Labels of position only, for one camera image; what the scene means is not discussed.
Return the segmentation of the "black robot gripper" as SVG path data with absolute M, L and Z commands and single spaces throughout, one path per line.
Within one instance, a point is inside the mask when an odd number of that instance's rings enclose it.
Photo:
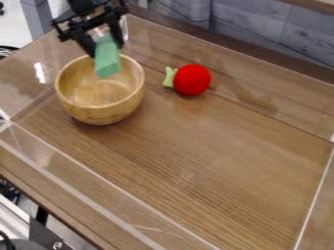
M 61 42 L 73 39 L 91 58 L 95 57 L 95 42 L 87 32 L 107 24 L 112 39 L 124 46 L 120 18 L 130 12 L 126 3 L 71 3 L 71 10 L 51 21 Z

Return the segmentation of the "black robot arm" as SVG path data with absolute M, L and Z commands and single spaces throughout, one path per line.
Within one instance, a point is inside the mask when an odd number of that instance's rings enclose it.
M 93 57 L 96 42 L 88 32 L 106 24 L 116 46 L 122 48 L 126 41 L 120 19 L 130 12 L 126 0 L 67 0 L 67 3 L 71 13 L 51 21 L 59 40 L 76 41 L 83 51 Z

